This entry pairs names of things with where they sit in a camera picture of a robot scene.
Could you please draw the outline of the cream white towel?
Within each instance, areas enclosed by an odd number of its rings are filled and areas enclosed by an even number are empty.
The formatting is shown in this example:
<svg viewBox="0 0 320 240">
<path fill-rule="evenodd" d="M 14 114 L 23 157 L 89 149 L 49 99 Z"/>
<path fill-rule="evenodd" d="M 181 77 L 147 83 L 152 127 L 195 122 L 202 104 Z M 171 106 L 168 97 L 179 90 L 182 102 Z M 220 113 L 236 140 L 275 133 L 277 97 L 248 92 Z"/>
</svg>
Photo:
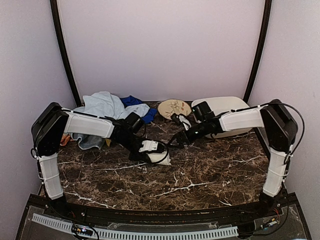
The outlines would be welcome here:
<svg viewBox="0 0 320 240">
<path fill-rule="evenodd" d="M 156 165 L 171 166 L 170 154 L 168 151 L 163 153 L 148 153 L 150 162 Z"/>
</svg>

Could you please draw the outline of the light blue towel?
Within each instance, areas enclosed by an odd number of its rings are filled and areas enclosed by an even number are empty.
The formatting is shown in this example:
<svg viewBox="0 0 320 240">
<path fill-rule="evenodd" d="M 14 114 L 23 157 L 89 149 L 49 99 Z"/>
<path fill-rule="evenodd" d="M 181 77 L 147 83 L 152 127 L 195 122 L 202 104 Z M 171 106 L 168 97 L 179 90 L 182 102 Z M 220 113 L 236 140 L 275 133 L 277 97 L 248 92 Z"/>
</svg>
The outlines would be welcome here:
<svg viewBox="0 0 320 240">
<path fill-rule="evenodd" d="M 121 99 L 108 91 L 84 95 L 83 100 L 84 106 L 77 107 L 74 111 L 99 117 L 107 116 L 116 120 L 125 119 L 129 115 Z"/>
</svg>

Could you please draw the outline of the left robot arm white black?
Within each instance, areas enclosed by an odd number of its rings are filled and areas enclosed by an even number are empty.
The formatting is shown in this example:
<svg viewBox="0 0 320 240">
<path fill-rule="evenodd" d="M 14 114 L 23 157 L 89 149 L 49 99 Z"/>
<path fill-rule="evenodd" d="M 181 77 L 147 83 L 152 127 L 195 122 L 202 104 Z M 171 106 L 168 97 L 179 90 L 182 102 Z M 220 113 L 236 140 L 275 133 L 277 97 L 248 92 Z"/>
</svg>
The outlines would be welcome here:
<svg viewBox="0 0 320 240">
<path fill-rule="evenodd" d="M 31 127 L 31 151 L 37 159 L 47 197 L 53 200 L 51 210 L 60 218 L 67 218 L 71 213 L 70 206 L 60 199 L 64 196 L 58 168 L 60 147 L 91 137 L 103 142 L 109 139 L 137 153 L 143 140 L 136 134 L 144 125 L 142 118 L 134 112 L 124 119 L 114 119 L 66 109 L 57 102 L 50 103 Z"/>
</svg>

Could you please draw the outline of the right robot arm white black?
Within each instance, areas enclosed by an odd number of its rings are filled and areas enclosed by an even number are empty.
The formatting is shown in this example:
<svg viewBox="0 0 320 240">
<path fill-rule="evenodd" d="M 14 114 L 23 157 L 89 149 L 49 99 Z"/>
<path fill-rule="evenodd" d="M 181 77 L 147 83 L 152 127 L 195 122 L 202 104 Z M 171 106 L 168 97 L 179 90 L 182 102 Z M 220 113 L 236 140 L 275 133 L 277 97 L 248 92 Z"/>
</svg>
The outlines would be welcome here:
<svg viewBox="0 0 320 240">
<path fill-rule="evenodd" d="M 213 99 L 201 100 L 191 110 L 197 122 L 187 130 L 176 133 L 168 142 L 171 147 L 191 145 L 204 136 L 217 136 L 238 130 L 254 129 L 269 165 L 262 192 L 273 198 L 282 188 L 289 174 L 291 157 L 301 143 L 297 138 L 298 123 L 291 111 L 301 113 L 293 106 L 274 99 L 255 106 L 217 110 Z"/>
</svg>

